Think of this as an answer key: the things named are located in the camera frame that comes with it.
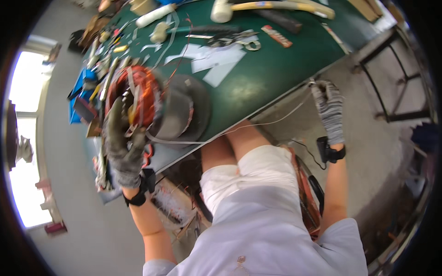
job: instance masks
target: green cutting mat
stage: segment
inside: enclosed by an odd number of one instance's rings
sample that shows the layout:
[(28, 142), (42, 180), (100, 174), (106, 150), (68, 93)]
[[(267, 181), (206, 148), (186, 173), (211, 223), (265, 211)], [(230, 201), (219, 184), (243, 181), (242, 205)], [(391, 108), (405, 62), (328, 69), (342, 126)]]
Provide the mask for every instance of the green cutting mat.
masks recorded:
[[(190, 18), (194, 26), (213, 24), (210, 20), (212, 5), (212, 0), (201, 0), (178, 7), (179, 26), (190, 25), (186, 21), (187, 17)], [(212, 102), (212, 116), (202, 140), (207, 140), (237, 123), (306, 78), (313, 76), (320, 69), (342, 58), (343, 51), (320, 25), (320, 22), (327, 22), (338, 36), (353, 49), (361, 48), (376, 35), (377, 32), (373, 25), (363, 18), (348, 1), (330, 0), (329, 6), (335, 9), (335, 20), (320, 19), (305, 11), (284, 11), (303, 24), (301, 32), (297, 35), (290, 34), (278, 25), (270, 23), (250, 11), (234, 12), (233, 18), (228, 24), (241, 26), (244, 30), (259, 31), (258, 37), (262, 47), (255, 52), (246, 51), (247, 54), (243, 59), (216, 88), (202, 80), (208, 70), (193, 74), (207, 87)], [(130, 6), (124, 7), (111, 20), (110, 24), (120, 19), (118, 26), (122, 26), (125, 22), (137, 18), (129, 8)], [(156, 53), (154, 48), (147, 48), (141, 53), (140, 50), (144, 45), (152, 44), (149, 35), (158, 22), (165, 20), (165, 18), (157, 20), (151, 25), (139, 29), (137, 39), (130, 44), (129, 55), (143, 59), (145, 55), (149, 54), (150, 59), (145, 65), (153, 66), (160, 54), (166, 49), (170, 38)], [(261, 27), (267, 24), (293, 42), (293, 45), (283, 48), (261, 31)], [(132, 32), (135, 27), (135, 22), (132, 22), (123, 30), (124, 36), (120, 40), (120, 45), (125, 45), (129, 40), (132, 40)], [(162, 66), (164, 58), (181, 52), (187, 43), (185, 35), (185, 33), (177, 34), (172, 46), (159, 63), (159, 69), (165, 76), (172, 74), (179, 59)], [(204, 39), (198, 38), (191, 38), (190, 42), (200, 45), (205, 43)], [(112, 55), (116, 57), (122, 53), (113, 53)], [(184, 58), (177, 73), (192, 74), (190, 61), (190, 59)]]

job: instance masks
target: hammer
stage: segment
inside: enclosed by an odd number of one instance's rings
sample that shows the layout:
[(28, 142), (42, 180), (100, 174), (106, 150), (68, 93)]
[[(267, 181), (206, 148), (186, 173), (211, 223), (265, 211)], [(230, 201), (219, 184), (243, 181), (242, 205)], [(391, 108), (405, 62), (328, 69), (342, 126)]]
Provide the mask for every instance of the hammer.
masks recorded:
[(210, 19), (216, 23), (225, 23), (232, 19), (234, 11), (253, 9), (288, 9), (308, 11), (317, 16), (334, 19), (335, 11), (311, 0), (261, 1), (231, 4), (229, 0), (215, 0)]
[[(158, 23), (150, 35), (150, 41), (152, 43), (162, 43), (166, 41), (168, 34), (174, 30), (177, 33), (189, 33), (191, 31), (190, 27), (169, 28), (170, 26), (166, 22)], [(240, 33), (241, 31), (241, 27), (231, 25), (205, 25), (192, 28), (192, 33)]]

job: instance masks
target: leg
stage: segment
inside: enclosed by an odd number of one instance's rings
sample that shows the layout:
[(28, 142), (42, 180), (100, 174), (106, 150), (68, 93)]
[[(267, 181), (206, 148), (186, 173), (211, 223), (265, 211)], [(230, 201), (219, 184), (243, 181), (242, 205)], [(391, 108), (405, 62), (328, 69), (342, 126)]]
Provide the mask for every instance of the leg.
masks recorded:
[(201, 148), (201, 163), (203, 173), (216, 166), (236, 165), (235, 155), (227, 139), (221, 136), (205, 144)]
[(221, 200), (238, 190), (235, 186), (238, 166), (226, 137), (221, 136), (201, 148), (201, 163), (202, 199), (214, 215)]
[(271, 145), (255, 127), (249, 125), (251, 125), (249, 120), (244, 120), (227, 131), (227, 139), (232, 145), (237, 160), (257, 147)]
[(285, 148), (272, 146), (249, 121), (243, 121), (226, 134), (241, 173), (238, 189), (275, 186), (289, 190), (293, 201), (299, 202), (299, 188), (291, 162), (292, 154)]

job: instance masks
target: gray floor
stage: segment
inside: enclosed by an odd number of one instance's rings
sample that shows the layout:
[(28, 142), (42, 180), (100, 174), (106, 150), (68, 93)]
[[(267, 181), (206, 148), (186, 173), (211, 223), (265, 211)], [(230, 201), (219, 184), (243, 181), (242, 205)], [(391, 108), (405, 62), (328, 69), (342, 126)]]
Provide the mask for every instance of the gray floor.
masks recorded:
[[(321, 75), (321, 79), (334, 82), (345, 97), (343, 130), (349, 177), (348, 215), (357, 220), (361, 233), (376, 219), (376, 214), (389, 204), (389, 200), (402, 185), (404, 168), (412, 155), (412, 146), (404, 140), (409, 140), (411, 127), (421, 122), (414, 120), (388, 124), (374, 119), (374, 115), (381, 111), (374, 89), (365, 73), (352, 74), (351, 69), (354, 61), (378, 42), (379, 40), (367, 46), (359, 55), (340, 61)], [(393, 47), (408, 75), (417, 72), (417, 65), (405, 46), (401, 42), (395, 42)], [(396, 85), (396, 81), (402, 77), (402, 71), (392, 51), (385, 49), (369, 62), (367, 68), (387, 110), (392, 110), (403, 87)], [(272, 122), (288, 114), (300, 103), (307, 91), (302, 92), (302, 95), (300, 92), (295, 93), (300, 96), (281, 104), (268, 116), (261, 116), (257, 122)], [(397, 112), (418, 110), (422, 108), (424, 100), (420, 79), (411, 80)], [(265, 125), (263, 128), (281, 143), (293, 138), (303, 140), (316, 159), (320, 160), (316, 139), (326, 133), (312, 97), (283, 121)], [(314, 163), (304, 147), (293, 142), (289, 145), (293, 146), (324, 188), (327, 171), (321, 170)]]

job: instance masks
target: white shorts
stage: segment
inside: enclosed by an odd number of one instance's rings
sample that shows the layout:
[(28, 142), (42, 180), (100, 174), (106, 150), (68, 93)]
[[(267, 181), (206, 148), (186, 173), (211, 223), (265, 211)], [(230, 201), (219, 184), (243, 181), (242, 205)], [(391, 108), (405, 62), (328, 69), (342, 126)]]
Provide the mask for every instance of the white shorts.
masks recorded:
[(256, 186), (285, 188), (299, 198), (291, 157), (292, 154), (282, 147), (265, 145), (249, 151), (238, 165), (221, 165), (207, 170), (200, 180), (207, 208), (215, 214), (221, 200), (236, 191)]

